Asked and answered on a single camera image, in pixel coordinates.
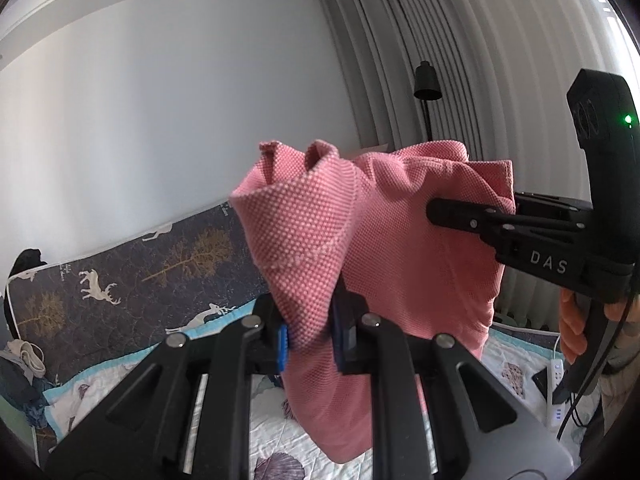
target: bed sheet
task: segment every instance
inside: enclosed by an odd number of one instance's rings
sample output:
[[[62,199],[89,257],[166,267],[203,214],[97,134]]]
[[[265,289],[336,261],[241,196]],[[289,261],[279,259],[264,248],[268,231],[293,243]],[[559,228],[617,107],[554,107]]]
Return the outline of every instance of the bed sheet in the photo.
[[[253,302],[236,311],[191,330],[191,337],[219,332],[229,322],[251,312]],[[545,400],[533,385],[531,376],[546,367],[550,353],[546,349],[520,346],[518,340],[492,331],[484,347],[482,362],[534,415],[544,423]],[[136,352],[124,358],[105,362],[78,374],[67,384],[46,392],[50,406],[47,419],[63,438],[78,422],[104,398],[126,374],[142,360],[152,348]],[[215,387],[214,383],[203,384],[204,388]],[[597,398],[585,398],[581,403],[582,420],[588,420],[597,406]],[[193,449],[197,433],[196,405],[194,424],[191,428]],[[433,440],[425,417],[425,430],[430,446],[431,467],[436,470]],[[573,423],[565,432],[563,445],[579,464],[579,446],[584,430]],[[333,479],[368,480],[372,476],[372,452],[367,451],[356,459],[336,464],[313,443],[304,429],[295,421],[289,409],[286,393],[274,386],[265,376],[254,376],[252,380],[252,403],[250,417],[250,470],[254,480],[303,480]]]

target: gray curtain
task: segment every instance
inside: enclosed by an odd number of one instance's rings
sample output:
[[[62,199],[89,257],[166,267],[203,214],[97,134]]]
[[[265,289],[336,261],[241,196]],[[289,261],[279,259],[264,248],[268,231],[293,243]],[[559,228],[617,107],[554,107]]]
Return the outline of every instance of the gray curtain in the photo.
[[[321,1],[363,147],[455,139],[472,159],[494,157],[488,91],[450,0]],[[422,60],[435,67],[443,93],[427,105],[413,96]]]

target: finger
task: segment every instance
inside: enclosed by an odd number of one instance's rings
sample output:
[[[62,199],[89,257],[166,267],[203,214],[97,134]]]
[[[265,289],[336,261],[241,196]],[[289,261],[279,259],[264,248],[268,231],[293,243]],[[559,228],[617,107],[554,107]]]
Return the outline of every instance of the finger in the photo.
[[[568,288],[560,288],[560,301],[569,301],[574,298],[574,292]]]
[[[622,319],[622,314],[625,311],[625,307],[626,301],[605,305],[604,313],[610,320],[620,321]],[[632,323],[637,323],[640,321],[640,301],[638,300],[638,298],[634,300],[634,303],[631,306],[631,310],[629,311],[629,315],[627,316],[626,320]]]
[[[564,341],[560,340],[560,350],[562,354],[564,354],[564,358],[569,361],[570,364],[574,364],[577,359],[576,353],[571,350],[567,345],[564,344]]]
[[[584,334],[574,333],[564,319],[560,320],[560,333],[562,341],[576,354],[582,355],[587,349],[587,338]]]
[[[584,317],[575,304],[573,297],[560,302],[560,319],[563,319],[574,334],[584,332]]]

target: white power strip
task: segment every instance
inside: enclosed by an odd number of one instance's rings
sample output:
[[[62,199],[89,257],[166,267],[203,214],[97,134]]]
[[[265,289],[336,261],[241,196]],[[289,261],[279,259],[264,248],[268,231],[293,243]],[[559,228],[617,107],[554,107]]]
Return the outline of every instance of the white power strip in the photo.
[[[562,424],[564,404],[553,404],[554,391],[564,376],[562,359],[551,359],[546,367],[546,426],[553,430]]]

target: pink knit fabric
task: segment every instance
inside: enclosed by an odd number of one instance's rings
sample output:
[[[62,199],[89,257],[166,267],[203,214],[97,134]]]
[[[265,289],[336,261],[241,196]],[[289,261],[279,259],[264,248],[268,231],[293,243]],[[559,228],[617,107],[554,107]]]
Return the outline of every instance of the pink knit fabric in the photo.
[[[334,462],[371,446],[369,378],[338,374],[328,306],[339,273],[372,312],[412,335],[453,334],[480,356],[503,267],[473,234],[433,226],[434,197],[514,212],[510,161],[469,162],[463,144],[427,142],[355,160],[321,140],[280,142],[232,193],[254,262],[289,325],[291,409]]]

